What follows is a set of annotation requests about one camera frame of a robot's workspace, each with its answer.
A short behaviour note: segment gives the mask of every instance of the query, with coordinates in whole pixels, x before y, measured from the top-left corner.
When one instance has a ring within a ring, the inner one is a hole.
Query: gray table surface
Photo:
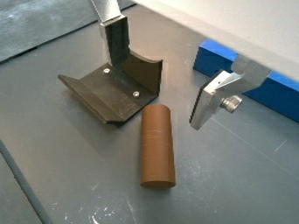
[[[46,223],[297,223],[299,124],[242,96],[234,114],[220,111],[196,131],[202,37],[140,6],[124,14],[130,48],[162,59],[154,102],[172,110],[177,186],[138,186],[140,114],[104,125],[57,79],[106,61],[92,24],[0,66],[0,138]]]
[[[0,153],[0,223],[41,224],[31,205],[19,188],[14,175]]]

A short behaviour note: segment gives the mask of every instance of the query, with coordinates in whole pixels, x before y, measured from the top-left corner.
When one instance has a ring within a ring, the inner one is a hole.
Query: white surface
[[[299,81],[299,1],[134,2]]]

